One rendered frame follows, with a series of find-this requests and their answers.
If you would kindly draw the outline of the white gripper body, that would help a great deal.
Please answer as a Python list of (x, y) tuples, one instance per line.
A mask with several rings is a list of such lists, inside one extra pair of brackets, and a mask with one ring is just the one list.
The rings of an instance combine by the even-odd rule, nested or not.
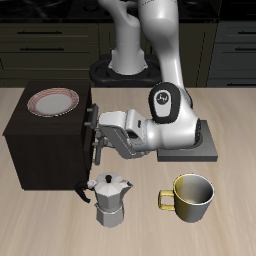
[(98, 119), (98, 127), (124, 159), (141, 158), (155, 151), (148, 136), (150, 123), (136, 110), (105, 112)]

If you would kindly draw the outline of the dark wooden cabinet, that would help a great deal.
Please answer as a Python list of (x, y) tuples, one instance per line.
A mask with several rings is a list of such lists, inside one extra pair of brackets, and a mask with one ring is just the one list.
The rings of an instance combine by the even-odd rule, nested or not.
[[(49, 88), (78, 93), (79, 104), (59, 117), (39, 117), (27, 109), (28, 100)], [(73, 190), (89, 179), (95, 131), (88, 81), (30, 81), (3, 132), (21, 184), (25, 190)]]

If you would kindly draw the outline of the white plate with red rim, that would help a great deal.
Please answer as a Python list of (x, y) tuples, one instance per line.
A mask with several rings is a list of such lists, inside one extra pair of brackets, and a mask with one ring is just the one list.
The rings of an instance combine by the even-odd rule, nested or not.
[(33, 95), (27, 109), (41, 117), (57, 117), (72, 111), (79, 103), (77, 92), (67, 88), (50, 88)]

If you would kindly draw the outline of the silver moka pot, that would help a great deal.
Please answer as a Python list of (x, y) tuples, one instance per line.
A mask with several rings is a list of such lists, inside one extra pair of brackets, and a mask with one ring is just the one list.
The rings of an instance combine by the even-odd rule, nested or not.
[(132, 187), (120, 175), (108, 172), (100, 174), (95, 180), (78, 182), (75, 191), (87, 203), (90, 199), (86, 197), (85, 190), (94, 191), (97, 221), (104, 227), (113, 228), (124, 220), (123, 197)]

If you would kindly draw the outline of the dark olive kitchen cupboard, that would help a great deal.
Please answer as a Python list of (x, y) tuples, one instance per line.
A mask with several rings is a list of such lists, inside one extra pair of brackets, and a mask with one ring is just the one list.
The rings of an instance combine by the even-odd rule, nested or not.
[[(217, 25), (179, 25), (180, 58), (186, 87), (204, 87)], [(112, 23), (0, 24), (0, 87), (30, 80), (87, 80), (92, 64), (116, 46)]]

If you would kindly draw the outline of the yellow and white mug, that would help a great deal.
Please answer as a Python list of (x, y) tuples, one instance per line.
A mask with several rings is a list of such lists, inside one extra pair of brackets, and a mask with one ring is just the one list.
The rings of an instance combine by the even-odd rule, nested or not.
[(197, 174), (177, 177), (172, 190), (160, 190), (158, 207), (174, 211), (183, 221), (195, 223), (201, 220), (214, 198), (214, 187), (210, 181)]

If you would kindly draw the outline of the black kitchen countertop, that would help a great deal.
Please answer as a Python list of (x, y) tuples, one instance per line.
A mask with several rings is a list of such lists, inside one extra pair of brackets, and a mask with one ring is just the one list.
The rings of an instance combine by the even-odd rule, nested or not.
[[(256, 21), (256, 0), (178, 0), (181, 23)], [(0, 23), (112, 23), (98, 0), (0, 0)]]

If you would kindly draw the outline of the dark grey kitchen cupboard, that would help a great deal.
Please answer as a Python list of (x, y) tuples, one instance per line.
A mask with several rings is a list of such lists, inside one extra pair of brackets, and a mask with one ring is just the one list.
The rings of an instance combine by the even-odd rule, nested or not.
[(256, 88), (256, 21), (218, 24), (207, 86)]

